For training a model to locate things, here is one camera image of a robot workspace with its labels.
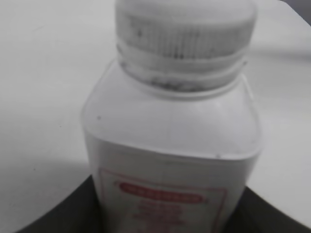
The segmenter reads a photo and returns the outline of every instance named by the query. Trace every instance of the product label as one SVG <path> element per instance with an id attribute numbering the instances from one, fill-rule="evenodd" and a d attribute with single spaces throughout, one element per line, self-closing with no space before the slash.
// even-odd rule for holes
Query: product label
<path id="1" fill-rule="evenodd" d="M 101 169 L 109 233 L 216 233 L 227 190 L 154 183 Z"/>

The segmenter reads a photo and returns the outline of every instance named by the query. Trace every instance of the white table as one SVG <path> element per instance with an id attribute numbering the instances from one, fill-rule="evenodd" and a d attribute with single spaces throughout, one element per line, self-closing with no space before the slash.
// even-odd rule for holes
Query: white table
<path id="1" fill-rule="evenodd" d="M 257 1 L 246 73 L 267 146 L 249 186 L 311 227 L 311 28 L 285 3 Z M 114 57 L 113 28 L 112 0 L 0 1 L 0 233 L 89 175 L 79 112 Z"/>

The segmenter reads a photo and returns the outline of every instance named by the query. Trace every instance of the bottle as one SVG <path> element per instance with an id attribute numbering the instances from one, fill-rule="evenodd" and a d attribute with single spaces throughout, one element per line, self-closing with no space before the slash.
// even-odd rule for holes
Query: bottle
<path id="1" fill-rule="evenodd" d="M 262 149 L 249 0 L 117 0 L 118 59 L 82 114 L 107 233 L 219 233 Z"/>

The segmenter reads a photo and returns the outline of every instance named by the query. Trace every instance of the bottle shoulder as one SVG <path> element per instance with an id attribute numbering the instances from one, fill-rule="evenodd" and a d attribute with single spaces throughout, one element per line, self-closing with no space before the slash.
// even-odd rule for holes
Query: bottle shoulder
<path id="1" fill-rule="evenodd" d="M 259 150 L 260 123 L 243 82 L 230 91 L 192 100 L 142 91 L 117 64 L 104 74 L 82 114 L 88 133 L 144 150 L 235 159 Z"/>

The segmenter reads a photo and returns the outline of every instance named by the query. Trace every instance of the red oval logo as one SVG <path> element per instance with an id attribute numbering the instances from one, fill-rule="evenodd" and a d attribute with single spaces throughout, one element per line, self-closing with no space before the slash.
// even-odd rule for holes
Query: red oval logo
<path id="1" fill-rule="evenodd" d="M 203 202 L 203 197 L 197 194 L 189 193 L 176 193 L 176 192 L 167 192 L 162 190 L 155 190 L 150 188 L 141 187 L 138 185 L 130 183 L 121 183 L 120 189 L 128 194 L 139 196 L 142 198 L 167 201 L 167 202 L 178 202 L 186 204 L 199 204 Z"/>

